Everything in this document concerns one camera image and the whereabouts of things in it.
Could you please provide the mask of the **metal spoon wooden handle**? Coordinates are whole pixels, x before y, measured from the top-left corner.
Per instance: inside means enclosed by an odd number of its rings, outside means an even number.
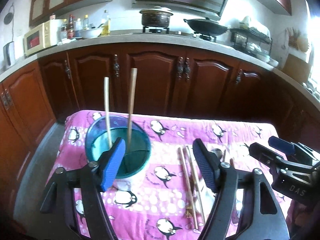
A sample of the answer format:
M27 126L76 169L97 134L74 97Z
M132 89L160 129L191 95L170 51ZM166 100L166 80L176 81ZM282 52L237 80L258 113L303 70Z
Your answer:
M214 153L219 160L223 157L223 152L219 148L212 149L212 153Z

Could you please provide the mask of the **brown wooden chopstick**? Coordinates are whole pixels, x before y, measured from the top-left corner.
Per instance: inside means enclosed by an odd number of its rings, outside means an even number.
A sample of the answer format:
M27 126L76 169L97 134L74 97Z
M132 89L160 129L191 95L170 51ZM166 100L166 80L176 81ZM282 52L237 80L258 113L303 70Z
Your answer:
M223 155L222 155L221 162L225 162L226 153L227 153L227 150L225 149L224 152L223 152Z
M128 101L128 126L127 126L127 152L130 152L131 137L132 137L132 114L134 109L135 101L135 89L137 79L137 68L131 69L130 75L130 90L129 90L129 101Z

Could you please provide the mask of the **light bamboo chopstick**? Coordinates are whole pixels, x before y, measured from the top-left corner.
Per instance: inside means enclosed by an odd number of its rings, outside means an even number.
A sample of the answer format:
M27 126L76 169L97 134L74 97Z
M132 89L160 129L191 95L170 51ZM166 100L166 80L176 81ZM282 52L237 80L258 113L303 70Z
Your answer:
M105 107L105 123L107 130L107 140L109 149L112 147L111 125L110 125L110 106L109 106L109 78L104 77L104 107Z
M187 165L186 165L183 149L181 147L178 148L178 153L180 155L180 159L181 159L181 163L182 163L182 169L183 169L183 175L184 175L185 183L186 183L186 186L187 186L187 196L189 198L189 203L190 203L189 205L190 205L190 209L191 209L191 211L189 211L189 213L192 215L192 218L193 218L193 221L194 221L194 229L198 230L199 229L199 225L198 225L198 222L197 222L197 214L196 214L195 204L194 204L194 200L193 200L193 193L191 191L191 185L190 185Z

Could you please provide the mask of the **grey kitchen countertop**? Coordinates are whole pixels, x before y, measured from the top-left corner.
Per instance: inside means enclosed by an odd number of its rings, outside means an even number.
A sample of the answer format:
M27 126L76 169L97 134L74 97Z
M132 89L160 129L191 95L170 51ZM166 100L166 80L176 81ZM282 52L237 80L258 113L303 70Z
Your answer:
M178 45L190 48L204 49L213 51L216 53L228 55L236 59L246 61L248 63L254 64L260 68L273 72L283 81L290 84L296 90L298 90L305 99L309 100L316 109L319 109L319 100L308 92L302 85L291 77L284 74L282 71L272 67L271 65L264 63L263 61L256 59L255 57L249 56L245 53L242 53L238 50L231 48L230 46L225 46L223 44L214 43L202 40L200 38L187 37L183 35L173 35L173 34L143 34L143 33L134 33L134 34L122 34L122 35L111 35L107 37L96 37L80 41L73 41L67 44L60 46L51 47L45 49L37 54L34 54L28 58L20 58L17 63L15 63L9 69L1 72L1 81L4 81L14 72L23 68L25 65L38 60L42 57L62 52L65 50L71 50L75 48L96 46L101 44L114 44L114 43L156 43L156 44L170 44Z

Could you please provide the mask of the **brown lower kitchen cabinets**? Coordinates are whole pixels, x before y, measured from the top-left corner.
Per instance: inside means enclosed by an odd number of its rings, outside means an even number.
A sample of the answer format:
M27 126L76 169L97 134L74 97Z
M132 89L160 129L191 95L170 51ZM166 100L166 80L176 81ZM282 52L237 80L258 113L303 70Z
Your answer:
M127 110L137 68L137 114L273 124L281 138L319 149L319 102L291 77L237 51L160 43L114 43L45 53L1 75L1 207L10 212L28 164L54 122Z

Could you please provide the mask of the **white teal utensil holder cup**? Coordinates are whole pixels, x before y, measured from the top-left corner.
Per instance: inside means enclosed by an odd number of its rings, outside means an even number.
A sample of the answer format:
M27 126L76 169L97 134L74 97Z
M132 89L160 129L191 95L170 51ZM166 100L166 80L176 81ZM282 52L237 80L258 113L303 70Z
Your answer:
M85 139L86 157L96 161L98 186L106 191L114 186L122 191L131 191L142 186L149 160L151 142L147 133L135 122L131 125L123 116L110 116L110 128L106 128L105 117L99 117L89 127Z

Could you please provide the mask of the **light bamboo chopstick in cup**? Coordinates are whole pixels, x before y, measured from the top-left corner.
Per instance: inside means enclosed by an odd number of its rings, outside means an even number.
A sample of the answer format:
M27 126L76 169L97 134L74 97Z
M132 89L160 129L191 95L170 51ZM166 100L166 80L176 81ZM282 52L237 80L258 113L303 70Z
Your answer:
M105 107L105 123L107 130L107 140L109 149L112 147L111 125L110 125L110 106L109 106L109 78L104 77L104 107Z

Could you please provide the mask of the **brown wooden chopstick in cup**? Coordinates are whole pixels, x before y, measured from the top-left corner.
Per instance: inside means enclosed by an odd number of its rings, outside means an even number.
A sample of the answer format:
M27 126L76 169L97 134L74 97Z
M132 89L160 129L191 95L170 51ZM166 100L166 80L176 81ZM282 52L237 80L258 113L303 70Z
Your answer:
M131 69L130 75L130 90L129 90L129 101L128 101L128 126L127 126L127 152L130 152L131 137L132 137L132 114L134 109L135 101L135 89L137 79L137 68Z

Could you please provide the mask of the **black dish rack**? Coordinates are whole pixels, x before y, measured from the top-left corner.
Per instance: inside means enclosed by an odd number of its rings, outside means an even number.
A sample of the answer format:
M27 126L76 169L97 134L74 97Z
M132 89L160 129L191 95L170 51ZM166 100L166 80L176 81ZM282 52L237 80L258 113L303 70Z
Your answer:
M265 35L254 28L231 28L230 42L235 50L243 52L245 54L256 56L271 55L272 38Z

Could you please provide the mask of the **white bowl on counter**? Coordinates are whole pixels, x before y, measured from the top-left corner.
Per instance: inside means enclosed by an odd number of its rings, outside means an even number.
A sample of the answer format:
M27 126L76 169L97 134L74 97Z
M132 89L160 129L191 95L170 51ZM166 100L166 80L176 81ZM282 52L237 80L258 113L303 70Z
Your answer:
M83 39L96 38L101 34L102 31L103 28L84 29L80 31L80 36Z

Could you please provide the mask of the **yellow oil bottle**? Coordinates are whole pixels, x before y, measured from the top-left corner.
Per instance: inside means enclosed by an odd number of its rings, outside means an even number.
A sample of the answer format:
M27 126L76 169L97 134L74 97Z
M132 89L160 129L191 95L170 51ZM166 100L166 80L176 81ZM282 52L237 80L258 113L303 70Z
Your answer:
M108 36L110 35L110 28L111 28L111 19L109 16L109 12L108 10L104 10L104 17L103 17L103 25L102 25L102 32L101 32L101 36Z

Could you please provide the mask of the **dark sauce bottle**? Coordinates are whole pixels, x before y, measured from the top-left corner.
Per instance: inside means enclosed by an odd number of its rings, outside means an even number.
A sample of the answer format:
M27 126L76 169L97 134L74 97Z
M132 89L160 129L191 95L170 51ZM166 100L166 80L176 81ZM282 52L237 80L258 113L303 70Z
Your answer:
M73 17L72 14L70 14L69 21L68 21L68 24L67 24L67 38L69 40L73 39L74 38L74 34L75 34L75 31L74 31L74 17Z

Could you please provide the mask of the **black wok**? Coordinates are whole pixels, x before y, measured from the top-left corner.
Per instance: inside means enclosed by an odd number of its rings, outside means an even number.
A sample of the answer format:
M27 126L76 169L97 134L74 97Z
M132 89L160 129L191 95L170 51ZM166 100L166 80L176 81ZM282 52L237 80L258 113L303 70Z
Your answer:
M219 36L224 34L228 28L224 25L220 25L219 23L206 19L184 19L185 23L189 25L189 27L195 31L196 33L200 33L206 36Z

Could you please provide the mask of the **cream microwave oven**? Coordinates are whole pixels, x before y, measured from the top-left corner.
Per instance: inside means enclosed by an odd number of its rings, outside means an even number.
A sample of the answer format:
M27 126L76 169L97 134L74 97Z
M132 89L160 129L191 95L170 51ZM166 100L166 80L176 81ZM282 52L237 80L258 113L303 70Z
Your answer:
M28 31L23 39L25 56L56 46L60 41L62 24L61 19L48 20Z

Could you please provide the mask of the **dark cooking pot with lid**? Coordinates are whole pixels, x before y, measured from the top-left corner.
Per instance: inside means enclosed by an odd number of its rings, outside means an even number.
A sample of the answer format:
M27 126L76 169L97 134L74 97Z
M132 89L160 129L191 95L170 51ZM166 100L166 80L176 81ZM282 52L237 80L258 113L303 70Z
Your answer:
M171 9L160 6L142 9L139 13L142 15L142 25L144 27L157 28L167 28L170 23L170 18L173 15Z

